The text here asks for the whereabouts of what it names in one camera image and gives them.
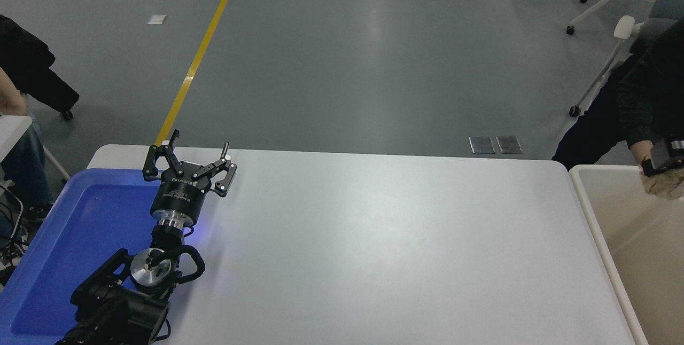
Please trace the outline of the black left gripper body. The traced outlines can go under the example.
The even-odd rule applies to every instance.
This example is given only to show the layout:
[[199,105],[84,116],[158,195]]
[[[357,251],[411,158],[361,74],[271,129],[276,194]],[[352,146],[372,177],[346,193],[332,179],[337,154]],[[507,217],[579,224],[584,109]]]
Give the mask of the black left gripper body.
[[161,173],[161,184],[154,197],[150,214],[157,221],[166,214],[181,214],[183,223],[196,224],[211,183],[207,177],[193,179],[192,174],[203,168],[192,162],[181,164],[181,177],[176,177],[172,168]]

